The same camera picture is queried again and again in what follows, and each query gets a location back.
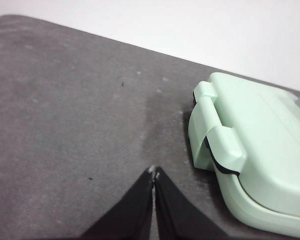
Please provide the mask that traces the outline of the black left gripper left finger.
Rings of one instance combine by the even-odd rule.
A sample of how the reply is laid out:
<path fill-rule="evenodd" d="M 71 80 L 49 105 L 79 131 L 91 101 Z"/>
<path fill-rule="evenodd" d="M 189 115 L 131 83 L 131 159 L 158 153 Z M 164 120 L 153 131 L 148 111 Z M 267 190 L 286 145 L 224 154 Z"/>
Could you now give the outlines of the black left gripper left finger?
<path fill-rule="evenodd" d="M 85 240 L 148 240 L 153 214 L 153 174 L 147 168 L 123 197 L 81 237 Z"/>

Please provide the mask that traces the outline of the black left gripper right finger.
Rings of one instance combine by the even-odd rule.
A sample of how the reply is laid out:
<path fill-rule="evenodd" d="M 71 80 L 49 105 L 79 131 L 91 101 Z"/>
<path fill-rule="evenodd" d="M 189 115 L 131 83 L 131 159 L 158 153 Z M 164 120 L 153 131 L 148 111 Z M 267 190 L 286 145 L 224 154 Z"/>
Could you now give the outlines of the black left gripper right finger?
<path fill-rule="evenodd" d="M 154 177 L 155 211 L 161 240 L 227 240 L 230 237 L 173 183 L 161 167 Z"/>

